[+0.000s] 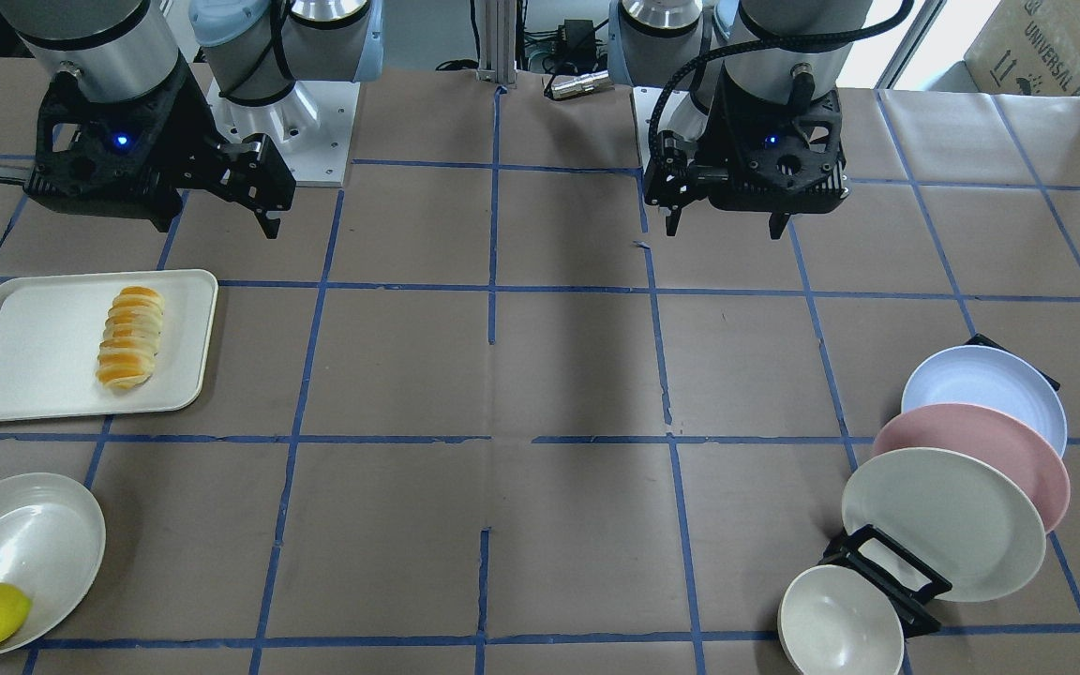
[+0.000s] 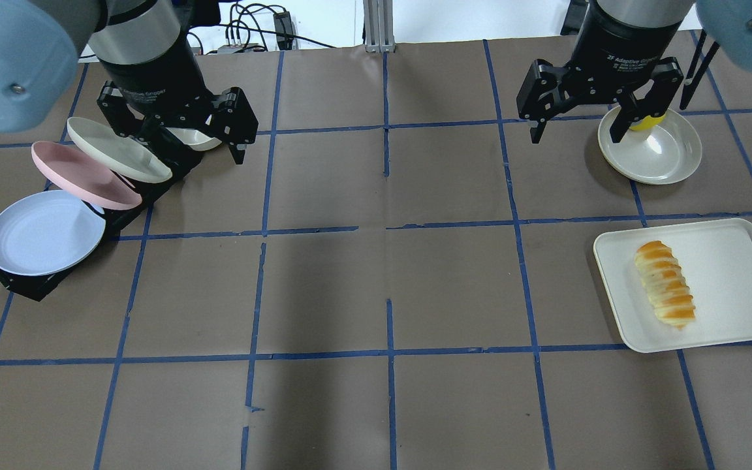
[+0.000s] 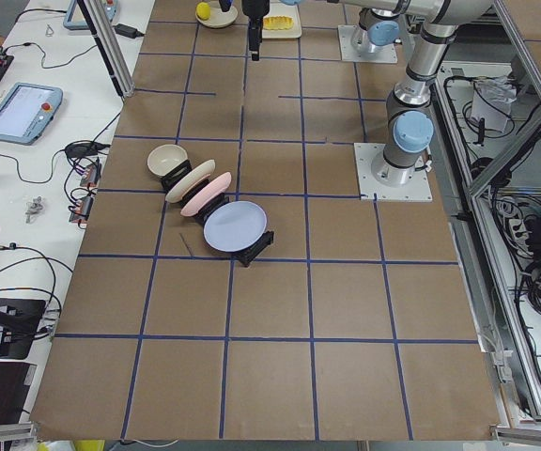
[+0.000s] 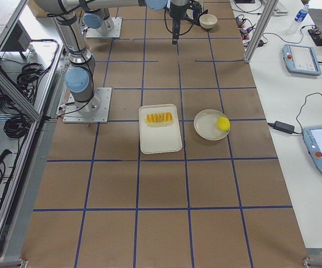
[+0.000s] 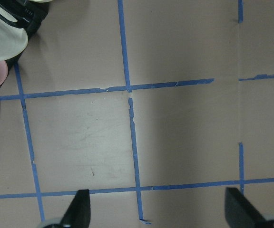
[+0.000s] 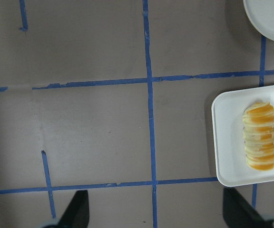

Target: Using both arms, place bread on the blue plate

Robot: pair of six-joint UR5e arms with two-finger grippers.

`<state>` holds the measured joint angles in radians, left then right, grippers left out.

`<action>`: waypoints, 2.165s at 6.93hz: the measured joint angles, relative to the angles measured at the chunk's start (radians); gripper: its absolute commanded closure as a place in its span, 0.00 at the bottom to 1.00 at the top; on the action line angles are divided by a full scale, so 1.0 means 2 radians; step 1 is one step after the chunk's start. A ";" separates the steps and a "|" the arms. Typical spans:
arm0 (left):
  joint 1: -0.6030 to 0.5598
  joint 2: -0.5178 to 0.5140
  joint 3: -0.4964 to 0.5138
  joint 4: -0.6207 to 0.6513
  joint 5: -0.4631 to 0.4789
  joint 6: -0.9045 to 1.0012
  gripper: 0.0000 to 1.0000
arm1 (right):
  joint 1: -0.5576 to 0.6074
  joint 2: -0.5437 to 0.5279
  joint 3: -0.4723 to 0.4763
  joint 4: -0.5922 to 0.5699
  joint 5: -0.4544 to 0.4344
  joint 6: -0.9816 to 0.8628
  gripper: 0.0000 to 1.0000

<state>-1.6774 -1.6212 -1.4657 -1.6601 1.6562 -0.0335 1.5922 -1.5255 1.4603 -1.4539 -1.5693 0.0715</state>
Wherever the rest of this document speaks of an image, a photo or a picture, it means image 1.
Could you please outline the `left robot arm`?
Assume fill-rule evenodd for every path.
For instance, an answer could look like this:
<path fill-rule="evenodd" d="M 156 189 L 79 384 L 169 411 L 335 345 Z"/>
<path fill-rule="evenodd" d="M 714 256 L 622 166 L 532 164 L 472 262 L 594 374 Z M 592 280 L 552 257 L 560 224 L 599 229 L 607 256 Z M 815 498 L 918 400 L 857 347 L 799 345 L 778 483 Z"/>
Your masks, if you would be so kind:
<path fill-rule="evenodd" d="M 642 195 L 666 233 L 699 201 L 767 214 L 772 239 L 792 217 L 843 203 L 837 77 L 854 42 L 888 33 L 912 8 L 868 22 L 869 1 L 616 1 L 607 72 L 657 94 Z"/>

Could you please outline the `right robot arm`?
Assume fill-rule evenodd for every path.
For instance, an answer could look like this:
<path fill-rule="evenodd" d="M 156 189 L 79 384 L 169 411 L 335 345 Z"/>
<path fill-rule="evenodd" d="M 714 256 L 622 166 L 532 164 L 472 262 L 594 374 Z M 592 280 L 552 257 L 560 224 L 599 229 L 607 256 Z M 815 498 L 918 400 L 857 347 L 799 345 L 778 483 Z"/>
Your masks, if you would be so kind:
<path fill-rule="evenodd" d="M 193 1 L 187 16 L 217 89 L 207 98 L 156 1 L 1 1 L 48 69 L 33 165 L 0 184 L 43 208 L 145 219 L 166 233 L 184 189 L 249 210 L 266 238 L 308 180 L 343 162 L 321 90 L 384 68 L 379 1 Z"/>

